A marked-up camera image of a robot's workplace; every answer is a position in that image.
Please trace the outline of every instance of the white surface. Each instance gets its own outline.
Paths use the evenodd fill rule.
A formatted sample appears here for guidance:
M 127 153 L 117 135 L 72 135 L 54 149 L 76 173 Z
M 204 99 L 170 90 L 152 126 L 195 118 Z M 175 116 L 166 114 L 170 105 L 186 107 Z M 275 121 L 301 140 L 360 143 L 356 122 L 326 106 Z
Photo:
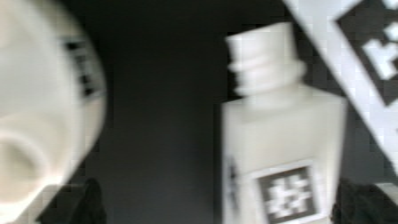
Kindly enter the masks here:
M 364 65 L 335 23 L 340 15 L 344 15 L 362 1 L 284 0 L 284 2 L 314 47 L 319 51 L 332 75 L 351 100 L 378 147 L 381 148 L 385 156 L 392 162 L 394 172 L 398 173 L 398 100 L 385 105 Z M 381 2 L 385 9 L 398 9 L 396 0 L 383 0 Z M 381 50 L 388 50 L 392 52 L 388 52 L 388 54 L 396 56 L 396 59 L 396 43 L 388 43 L 387 46 L 392 47 Z M 374 52 L 376 51 L 372 49 L 372 59 L 383 59 L 383 61 L 372 61 L 372 66 L 383 68 L 381 70 L 387 70 L 385 74 L 378 74 L 381 79 L 388 78 L 388 65 L 392 65 L 392 61 L 388 60 L 388 57 L 385 57 L 383 51 L 380 51 L 380 53 Z
M 0 0 L 0 223 L 14 221 L 42 188 L 63 184 L 101 127 L 104 98 L 79 97 L 60 44 L 81 34 L 58 10 L 44 0 Z M 17 223 L 33 223 L 44 206 Z

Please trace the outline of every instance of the black background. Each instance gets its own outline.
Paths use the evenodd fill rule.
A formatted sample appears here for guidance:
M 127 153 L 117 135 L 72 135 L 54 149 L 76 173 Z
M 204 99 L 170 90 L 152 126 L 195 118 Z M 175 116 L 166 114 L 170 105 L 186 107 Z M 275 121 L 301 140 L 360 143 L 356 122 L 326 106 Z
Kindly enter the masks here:
M 291 20 L 282 3 L 275 0 L 60 2 L 88 34 L 108 83 L 104 130 L 70 182 L 97 179 L 108 224 L 218 224 L 218 108 L 236 98 L 223 38 Z M 296 42 L 308 63 L 305 81 L 342 95 L 300 32 Z M 344 149 L 342 174 L 356 182 L 374 182 L 388 180 L 392 174 L 365 129 L 362 132 L 358 136 L 356 132 L 351 134 L 355 141 L 346 145 L 348 148 L 372 145 L 369 155 L 358 160 L 360 146 Z

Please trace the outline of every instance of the bottle neck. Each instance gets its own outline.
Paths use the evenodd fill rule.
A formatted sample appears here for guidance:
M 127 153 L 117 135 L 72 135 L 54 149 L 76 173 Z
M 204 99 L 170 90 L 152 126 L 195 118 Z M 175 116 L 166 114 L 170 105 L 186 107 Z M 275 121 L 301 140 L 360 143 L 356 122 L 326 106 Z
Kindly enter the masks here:
M 262 91 L 244 97 L 246 109 L 273 111 L 300 104 L 310 96 L 310 87 L 303 83 L 291 83 L 284 87 Z

